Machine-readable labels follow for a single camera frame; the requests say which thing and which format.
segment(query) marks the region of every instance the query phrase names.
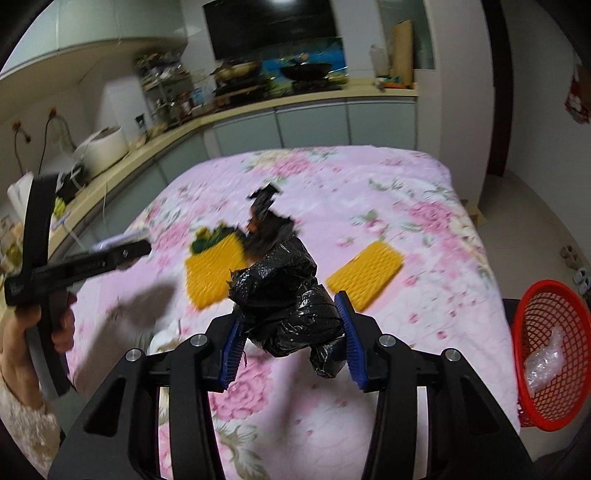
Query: black handle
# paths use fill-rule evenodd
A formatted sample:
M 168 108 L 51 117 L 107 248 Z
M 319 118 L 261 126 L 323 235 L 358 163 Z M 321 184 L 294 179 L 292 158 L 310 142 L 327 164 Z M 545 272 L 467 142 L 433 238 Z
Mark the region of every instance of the black handle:
M 60 319 L 68 307 L 66 290 L 49 294 L 42 299 L 41 320 L 26 332 L 31 360 L 46 400 L 52 401 L 68 393 L 72 387 L 66 355 L 56 352 L 51 334 L 61 329 Z

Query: plastic bag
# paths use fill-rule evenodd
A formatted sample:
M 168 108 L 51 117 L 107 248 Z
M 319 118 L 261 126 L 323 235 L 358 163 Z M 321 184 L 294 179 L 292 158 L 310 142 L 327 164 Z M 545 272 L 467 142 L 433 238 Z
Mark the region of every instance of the plastic bag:
M 248 338 L 275 357 L 311 347 L 310 362 L 334 378 L 345 364 L 345 331 L 316 263 L 296 237 L 232 274 L 229 297 L 243 314 Z
M 538 348 L 525 359 L 525 382 L 530 397 L 548 386 L 562 370 L 564 366 L 563 336 L 562 327 L 555 326 L 552 328 L 548 345 Z

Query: sleeve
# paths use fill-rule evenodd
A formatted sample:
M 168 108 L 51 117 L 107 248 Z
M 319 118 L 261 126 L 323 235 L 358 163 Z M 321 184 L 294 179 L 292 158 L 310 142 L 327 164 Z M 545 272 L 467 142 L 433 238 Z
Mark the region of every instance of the sleeve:
M 0 372 L 0 419 L 21 452 L 47 478 L 60 447 L 60 426 L 43 405 L 39 410 L 22 405 L 8 389 Z

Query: human arm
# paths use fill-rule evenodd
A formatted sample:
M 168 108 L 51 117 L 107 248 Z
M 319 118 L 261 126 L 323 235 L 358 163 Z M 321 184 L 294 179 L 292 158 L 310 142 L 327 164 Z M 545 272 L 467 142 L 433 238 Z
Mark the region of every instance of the human arm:
M 69 303 L 76 300 L 70 296 Z M 38 307 L 16 309 L 6 323 L 0 354 L 0 419 L 27 459 L 47 476 L 60 444 L 60 427 L 47 408 L 31 360 L 25 330 L 37 324 Z M 68 309 L 61 318 L 62 330 L 54 332 L 56 351 L 73 346 L 74 316 Z

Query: rice cooker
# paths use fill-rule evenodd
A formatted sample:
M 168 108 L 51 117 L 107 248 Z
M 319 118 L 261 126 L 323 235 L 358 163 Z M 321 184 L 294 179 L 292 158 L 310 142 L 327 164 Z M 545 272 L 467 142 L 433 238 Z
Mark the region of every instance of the rice cooker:
M 83 163 L 90 178 L 103 173 L 129 152 L 121 127 L 107 127 L 93 133 L 74 152 L 74 158 Z

